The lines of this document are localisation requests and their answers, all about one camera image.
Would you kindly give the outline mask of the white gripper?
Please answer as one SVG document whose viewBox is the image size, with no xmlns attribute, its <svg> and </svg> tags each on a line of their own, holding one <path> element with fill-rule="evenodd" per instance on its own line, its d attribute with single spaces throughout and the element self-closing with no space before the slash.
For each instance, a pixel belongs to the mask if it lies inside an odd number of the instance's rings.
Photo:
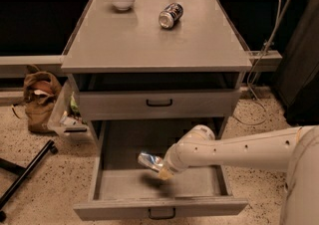
<svg viewBox="0 0 319 225">
<path fill-rule="evenodd" d="M 186 165 L 183 164 L 177 153 L 177 145 L 172 145 L 166 152 L 163 164 L 165 168 L 159 171 L 159 179 L 166 181 L 173 177 L 173 173 L 182 173 L 186 170 Z"/>
</svg>

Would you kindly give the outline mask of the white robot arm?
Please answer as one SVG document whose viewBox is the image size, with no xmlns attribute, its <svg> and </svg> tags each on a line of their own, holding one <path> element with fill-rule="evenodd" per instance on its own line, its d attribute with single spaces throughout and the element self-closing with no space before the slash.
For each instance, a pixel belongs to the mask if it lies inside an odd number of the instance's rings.
<svg viewBox="0 0 319 225">
<path fill-rule="evenodd" d="M 319 225 L 319 126 L 216 140 L 205 125 L 192 128 L 165 154 L 163 180 L 190 167 L 226 165 L 286 173 L 280 225 Z"/>
</svg>

